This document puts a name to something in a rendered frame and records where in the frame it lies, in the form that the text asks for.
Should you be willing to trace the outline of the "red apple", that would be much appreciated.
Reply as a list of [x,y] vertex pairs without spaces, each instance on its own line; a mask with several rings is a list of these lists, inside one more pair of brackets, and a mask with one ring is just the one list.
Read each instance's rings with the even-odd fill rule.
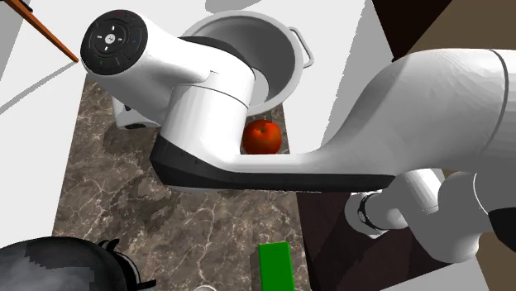
[[282,131],[272,121],[255,120],[244,128],[241,146],[249,155],[277,154],[281,144]]

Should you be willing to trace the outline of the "grey metal pot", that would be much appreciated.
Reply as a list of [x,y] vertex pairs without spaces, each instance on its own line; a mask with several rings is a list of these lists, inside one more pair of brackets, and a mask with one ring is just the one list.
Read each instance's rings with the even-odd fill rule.
[[235,48],[258,74],[247,115],[268,112],[297,88],[313,53],[294,27],[250,11],[215,13],[193,24],[185,36],[206,36]]

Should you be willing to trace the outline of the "green rectangular block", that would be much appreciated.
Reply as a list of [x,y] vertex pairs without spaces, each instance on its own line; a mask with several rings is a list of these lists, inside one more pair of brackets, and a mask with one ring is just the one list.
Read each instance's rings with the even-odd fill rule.
[[260,244],[258,254],[261,291],[295,291],[289,243]]

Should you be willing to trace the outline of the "dark brown robot stand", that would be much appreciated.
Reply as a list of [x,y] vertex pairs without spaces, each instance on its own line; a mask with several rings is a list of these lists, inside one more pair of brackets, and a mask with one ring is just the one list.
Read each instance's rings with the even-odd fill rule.
[[348,224],[349,193],[297,193],[312,291],[381,291],[448,266],[434,260],[413,233],[389,231],[378,239]]

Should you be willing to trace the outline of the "black and grey figure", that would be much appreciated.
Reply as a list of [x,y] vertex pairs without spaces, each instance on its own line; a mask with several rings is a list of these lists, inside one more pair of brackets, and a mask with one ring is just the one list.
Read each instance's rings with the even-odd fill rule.
[[118,239],[46,236],[0,249],[0,291],[156,291]]

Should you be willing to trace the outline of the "orange-brown wooden stick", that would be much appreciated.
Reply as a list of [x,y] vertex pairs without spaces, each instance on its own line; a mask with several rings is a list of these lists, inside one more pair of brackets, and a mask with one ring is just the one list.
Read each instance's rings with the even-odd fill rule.
[[22,0],[0,0],[6,3],[14,12],[39,31],[50,43],[64,53],[73,62],[78,63],[79,58],[74,55],[49,29],[34,16],[29,6]]

